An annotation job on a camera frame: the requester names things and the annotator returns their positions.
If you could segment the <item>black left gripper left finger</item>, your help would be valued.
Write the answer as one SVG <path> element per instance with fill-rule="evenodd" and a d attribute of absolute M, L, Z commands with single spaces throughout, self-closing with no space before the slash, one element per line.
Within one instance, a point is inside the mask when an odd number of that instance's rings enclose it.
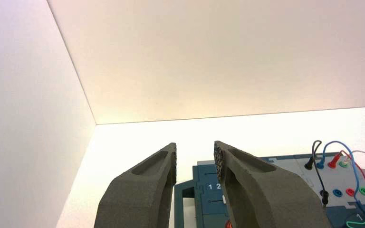
<path fill-rule="evenodd" d="M 97 208 L 95 228 L 167 228 L 176 184 L 176 143 L 114 178 Z"/>

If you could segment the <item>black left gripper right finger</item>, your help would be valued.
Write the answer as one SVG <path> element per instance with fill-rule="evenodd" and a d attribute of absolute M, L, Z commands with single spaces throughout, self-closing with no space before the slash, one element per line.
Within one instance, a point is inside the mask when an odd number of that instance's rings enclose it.
<path fill-rule="evenodd" d="M 329 228 L 321 199 L 299 175 L 221 141 L 214 161 L 234 228 Z"/>

